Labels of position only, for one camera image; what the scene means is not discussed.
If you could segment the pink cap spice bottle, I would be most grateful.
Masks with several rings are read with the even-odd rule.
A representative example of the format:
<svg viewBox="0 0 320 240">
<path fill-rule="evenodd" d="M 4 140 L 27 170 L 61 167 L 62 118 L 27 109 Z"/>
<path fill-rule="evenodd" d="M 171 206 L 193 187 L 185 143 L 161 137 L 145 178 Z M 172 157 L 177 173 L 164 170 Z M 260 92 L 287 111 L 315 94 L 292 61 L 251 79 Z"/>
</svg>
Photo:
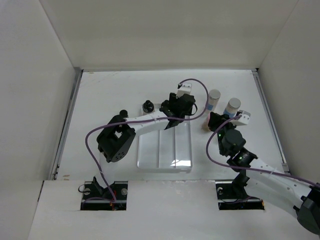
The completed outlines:
<svg viewBox="0 0 320 240">
<path fill-rule="evenodd" d="M 206 118 L 205 118 L 205 120 L 204 120 L 204 122 L 203 122 L 203 124 L 202 124 L 202 126 L 201 126 L 201 129 L 203 130 L 203 131 L 205 131 L 205 132 L 210 132 L 211 130 L 210 130 L 210 127 L 209 127 L 209 121 L 210 121 L 210 115 L 208 115 Z"/>
</svg>

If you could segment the silver cap blue-band bottle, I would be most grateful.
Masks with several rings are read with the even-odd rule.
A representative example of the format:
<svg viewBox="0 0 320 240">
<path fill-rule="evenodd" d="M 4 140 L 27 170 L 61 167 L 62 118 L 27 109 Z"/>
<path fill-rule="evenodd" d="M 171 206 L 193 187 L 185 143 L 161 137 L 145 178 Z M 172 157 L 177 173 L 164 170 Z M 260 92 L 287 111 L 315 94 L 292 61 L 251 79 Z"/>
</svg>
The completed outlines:
<svg viewBox="0 0 320 240">
<path fill-rule="evenodd" d="M 238 98 L 233 97 L 228 101 L 223 111 L 223 114 L 228 115 L 230 118 L 232 118 L 237 114 L 240 106 L 241 106 L 241 101 Z"/>
</svg>

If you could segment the silver cap blue bottle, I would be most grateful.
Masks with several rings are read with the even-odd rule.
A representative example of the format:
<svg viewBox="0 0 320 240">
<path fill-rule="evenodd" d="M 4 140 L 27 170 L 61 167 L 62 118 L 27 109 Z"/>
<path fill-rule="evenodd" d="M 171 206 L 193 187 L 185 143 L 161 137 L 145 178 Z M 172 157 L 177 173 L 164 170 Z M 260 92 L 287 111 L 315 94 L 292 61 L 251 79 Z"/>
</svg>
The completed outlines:
<svg viewBox="0 0 320 240">
<path fill-rule="evenodd" d="M 208 94 L 208 103 L 206 106 L 206 110 L 210 112 L 214 112 L 218 105 L 220 97 L 221 97 L 221 93 L 219 90 L 217 89 L 210 90 Z"/>
</svg>

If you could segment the black round cap jar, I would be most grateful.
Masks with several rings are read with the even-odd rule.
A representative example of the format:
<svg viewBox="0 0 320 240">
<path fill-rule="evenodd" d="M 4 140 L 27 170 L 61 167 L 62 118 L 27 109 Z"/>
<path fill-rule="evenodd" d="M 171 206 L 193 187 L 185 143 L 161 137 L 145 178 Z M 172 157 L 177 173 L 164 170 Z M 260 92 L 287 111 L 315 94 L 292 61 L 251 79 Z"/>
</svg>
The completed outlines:
<svg viewBox="0 0 320 240">
<path fill-rule="evenodd" d="M 148 115 L 148 114 L 152 114 L 155 112 L 155 106 L 153 104 L 153 102 L 151 102 L 150 100 L 146 100 L 143 104 L 142 104 L 142 115 Z"/>
</svg>

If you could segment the small black cap brown bottle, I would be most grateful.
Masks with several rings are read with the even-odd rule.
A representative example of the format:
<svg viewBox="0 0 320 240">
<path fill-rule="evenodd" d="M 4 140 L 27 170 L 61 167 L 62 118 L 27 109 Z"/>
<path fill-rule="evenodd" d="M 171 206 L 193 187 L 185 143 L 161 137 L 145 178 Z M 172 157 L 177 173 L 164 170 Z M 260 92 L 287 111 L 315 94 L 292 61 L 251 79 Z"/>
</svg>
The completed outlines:
<svg viewBox="0 0 320 240">
<path fill-rule="evenodd" d="M 119 112 L 119 115 L 120 115 L 122 118 L 128 118 L 128 117 L 129 117 L 128 111 L 125 110 L 125 109 L 122 109 L 122 110 Z"/>
</svg>

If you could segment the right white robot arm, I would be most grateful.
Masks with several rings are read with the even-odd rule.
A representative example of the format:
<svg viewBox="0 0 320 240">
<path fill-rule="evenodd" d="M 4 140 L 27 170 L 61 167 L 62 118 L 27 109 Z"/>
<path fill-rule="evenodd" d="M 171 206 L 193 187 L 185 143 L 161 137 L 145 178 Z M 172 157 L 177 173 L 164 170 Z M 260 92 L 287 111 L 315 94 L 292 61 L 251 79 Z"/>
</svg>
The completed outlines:
<svg viewBox="0 0 320 240">
<path fill-rule="evenodd" d="M 249 123 L 250 113 L 240 110 L 235 116 L 209 114 L 208 128 L 217 137 L 219 154 L 226 163 L 211 162 L 237 172 L 232 192 L 262 199 L 284 210 L 309 232 L 320 233 L 320 185 L 301 177 L 282 173 L 245 148 L 246 140 L 236 129 Z"/>
</svg>

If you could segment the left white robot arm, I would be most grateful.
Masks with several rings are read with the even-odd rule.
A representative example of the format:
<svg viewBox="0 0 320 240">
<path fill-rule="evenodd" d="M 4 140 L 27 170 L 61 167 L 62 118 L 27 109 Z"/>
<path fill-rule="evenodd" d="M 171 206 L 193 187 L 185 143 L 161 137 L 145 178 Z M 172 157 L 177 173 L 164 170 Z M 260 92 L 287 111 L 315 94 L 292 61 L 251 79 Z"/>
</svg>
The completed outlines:
<svg viewBox="0 0 320 240">
<path fill-rule="evenodd" d="M 136 118 L 125 118 L 118 114 L 98 135 L 98 150 L 108 163 L 116 163 L 126 156 L 135 137 L 176 127 L 184 122 L 186 116 L 192 115 L 195 103 L 193 95 L 185 93 L 177 97 L 171 93 L 169 99 L 162 102 L 153 113 Z"/>
</svg>

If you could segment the clear acrylic organizer tray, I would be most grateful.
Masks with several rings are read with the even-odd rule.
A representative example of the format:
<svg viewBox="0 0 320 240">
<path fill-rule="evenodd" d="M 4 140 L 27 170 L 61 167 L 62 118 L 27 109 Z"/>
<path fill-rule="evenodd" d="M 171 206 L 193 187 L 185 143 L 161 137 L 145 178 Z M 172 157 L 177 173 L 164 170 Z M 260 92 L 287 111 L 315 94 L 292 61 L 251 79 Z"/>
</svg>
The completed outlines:
<svg viewBox="0 0 320 240">
<path fill-rule="evenodd" d="M 189 173 L 193 167 L 191 123 L 139 136 L 137 167 L 150 173 Z"/>
</svg>

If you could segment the right aluminium frame rail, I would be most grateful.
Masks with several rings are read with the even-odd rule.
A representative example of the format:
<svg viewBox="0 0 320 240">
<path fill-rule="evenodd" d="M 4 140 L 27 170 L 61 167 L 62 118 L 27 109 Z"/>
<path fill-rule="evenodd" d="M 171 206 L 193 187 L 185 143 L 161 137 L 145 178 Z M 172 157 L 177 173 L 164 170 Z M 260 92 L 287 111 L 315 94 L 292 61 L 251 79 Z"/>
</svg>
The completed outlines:
<svg viewBox="0 0 320 240">
<path fill-rule="evenodd" d="M 269 126 L 271 128 L 271 131 L 272 131 L 272 137 L 273 137 L 273 139 L 274 139 L 274 141 L 276 142 L 276 145 L 277 145 L 277 148 L 278 148 L 277 151 L 280 154 L 280 159 L 281 159 L 281 162 L 282 162 L 282 168 L 283 168 L 285 173 L 290 174 L 291 171 L 290 171 L 290 168 L 288 166 L 288 163 L 287 163 L 287 160 L 286 160 L 286 157 L 285 157 L 285 154 L 284 154 L 281 142 L 280 142 L 280 138 L 279 138 L 277 130 L 276 130 L 276 126 L 275 126 L 275 123 L 274 123 L 274 120 L 273 120 L 273 117 L 272 117 L 272 114 L 271 114 L 271 111 L 270 111 L 270 108 L 269 108 L 269 105 L 268 105 L 268 102 L 267 102 L 266 95 L 265 95 L 264 90 L 263 90 L 263 86 L 262 86 L 262 83 L 261 83 L 261 80 L 260 80 L 260 76 L 259 76 L 258 70 L 259 70 L 258 68 L 253 69 L 251 71 L 252 72 L 252 76 L 254 78 L 257 90 L 259 92 L 259 95 L 260 95 L 260 98 L 261 98 L 261 101 L 262 101 L 262 105 L 263 105 L 263 108 L 264 108 L 264 112 L 265 112 L 266 117 L 267 117 L 268 124 L 269 124 Z"/>
</svg>

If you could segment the aluminium frame rail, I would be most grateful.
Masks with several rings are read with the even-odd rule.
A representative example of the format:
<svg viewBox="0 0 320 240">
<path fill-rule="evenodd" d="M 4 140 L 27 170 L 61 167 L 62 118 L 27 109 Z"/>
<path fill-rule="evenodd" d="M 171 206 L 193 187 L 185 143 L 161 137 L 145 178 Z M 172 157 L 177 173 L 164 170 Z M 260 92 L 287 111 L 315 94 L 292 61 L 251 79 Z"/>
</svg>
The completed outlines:
<svg viewBox="0 0 320 240">
<path fill-rule="evenodd" d="M 66 109 L 65 118 L 64 118 L 62 130 L 61 130 L 61 134 L 59 137 L 58 145 L 56 148 L 56 152 L 54 154 L 51 171 L 48 176 L 49 180 L 56 180 L 57 179 L 57 175 L 58 175 L 60 164 L 61 164 L 62 154 L 64 151 L 67 134 L 69 131 L 70 122 L 72 119 L 72 114 L 73 114 L 73 110 L 74 110 L 75 103 L 76 103 L 76 98 L 78 95 L 82 75 L 84 72 L 84 70 L 81 69 L 80 67 L 75 67 L 74 71 L 75 71 L 75 78 L 73 81 L 73 85 L 72 85 L 72 89 L 71 89 L 71 93 L 70 93 L 70 98 L 69 98 L 68 106 Z"/>
<path fill-rule="evenodd" d="M 263 105 L 263 108 L 264 108 L 264 112 L 265 112 L 266 117 L 267 117 L 268 124 L 269 124 L 269 126 L 271 128 L 271 131 L 272 131 L 272 137 L 273 137 L 273 139 L 274 139 L 274 141 L 276 142 L 276 145 L 277 145 L 277 148 L 278 148 L 277 151 L 280 154 L 280 159 L 281 159 L 281 162 L 282 162 L 282 168 L 283 168 L 285 173 L 290 174 L 291 171 L 290 171 L 290 168 L 288 166 L 288 163 L 287 163 L 287 160 L 286 160 L 286 157 L 285 157 L 285 154 L 284 154 L 281 142 L 280 142 L 280 138 L 279 138 L 277 130 L 276 130 L 276 126 L 275 126 L 275 123 L 274 123 L 274 120 L 273 120 L 273 117 L 272 117 L 272 114 L 271 114 L 271 111 L 270 111 L 270 108 L 269 108 L 269 105 L 268 105 L 268 102 L 267 102 L 266 95 L 265 95 L 264 90 L 263 90 L 263 86 L 262 86 L 262 83 L 261 83 L 261 80 L 260 80 L 260 76 L 259 76 L 258 70 L 259 70 L 258 68 L 253 69 L 251 71 L 252 72 L 252 76 L 254 78 L 257 90 L 259 92 L 259 95 L 260 95 L 260 98 L 261 98 L 261 101 L 262 101 L 262 105 Z"/>
</svg>

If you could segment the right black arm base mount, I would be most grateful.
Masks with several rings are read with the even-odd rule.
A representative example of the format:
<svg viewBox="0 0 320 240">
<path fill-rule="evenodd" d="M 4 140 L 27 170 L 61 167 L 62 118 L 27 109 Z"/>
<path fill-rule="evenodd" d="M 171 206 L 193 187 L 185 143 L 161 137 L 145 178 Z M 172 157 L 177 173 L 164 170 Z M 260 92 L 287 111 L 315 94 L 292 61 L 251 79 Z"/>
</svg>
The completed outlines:
<svg viewBox="0 0 320 240">
<path fill-rule="evenodd" d="M 218 209 L 221 211 L 264 210 L 262 199 L 249 196 L 245 186 L 249 178 L 239 173 L 233 180 L 215 182 Z"/>
</svg>

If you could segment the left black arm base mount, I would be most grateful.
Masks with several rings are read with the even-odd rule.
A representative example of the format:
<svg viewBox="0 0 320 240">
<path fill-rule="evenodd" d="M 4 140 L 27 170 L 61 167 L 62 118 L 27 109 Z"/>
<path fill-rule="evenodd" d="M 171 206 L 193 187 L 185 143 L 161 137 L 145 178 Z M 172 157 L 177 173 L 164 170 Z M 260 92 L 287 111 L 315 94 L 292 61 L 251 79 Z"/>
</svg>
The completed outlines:
<svg viewBox="0 0 320 240">
<path fill-rule="evenodd" d="M 81 193 L 81 211 L 125 211 L 127 209 L 128 182 L 115 181 L 110 185 L 116 199 L 110 190 L 98 185 L 96 178 L 85 181 L 78 187 Z"/>
</svg>

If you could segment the left aluminium frame rail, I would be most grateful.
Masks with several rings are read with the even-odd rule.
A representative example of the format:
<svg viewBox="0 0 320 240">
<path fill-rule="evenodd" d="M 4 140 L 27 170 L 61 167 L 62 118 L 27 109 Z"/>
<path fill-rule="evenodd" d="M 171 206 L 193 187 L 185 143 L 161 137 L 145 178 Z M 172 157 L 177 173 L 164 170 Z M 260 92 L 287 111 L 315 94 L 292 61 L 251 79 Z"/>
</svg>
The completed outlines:
<svg viewBox="0 0 320 240">
<path fill-rule="evenodd" d="M 64 118 L 62 130 L 61 130 L 61 134 L 59 137 L 58 145 L 56 148 L 56 152 L 54 154 L 51 171 L 48 176 L 49 180 L 56 180 L 57 179 L 57 175 L 58 175 L 60 164 L 61 164 L 62 154 L 64 151 L 67 134 L 69 131 L 70 122 L 72 119 L 72 114 L 73 114 L 73 110 L 74 110 L 75 103 L 76 103 L 76 98 L 78 95 L 82 75 L 84 72 L 84 70 L 81 69 L 80 67 L 75 67 L 74 71 L 75 71 L 75 78 L 73 81 L 73 85 L 72 85 L 72 89 L 71 89 L 71 93 L 70 93 L 70 98 L 69 98 L 68 106 L 66 109 L 65 118 Z"/>
</svg>

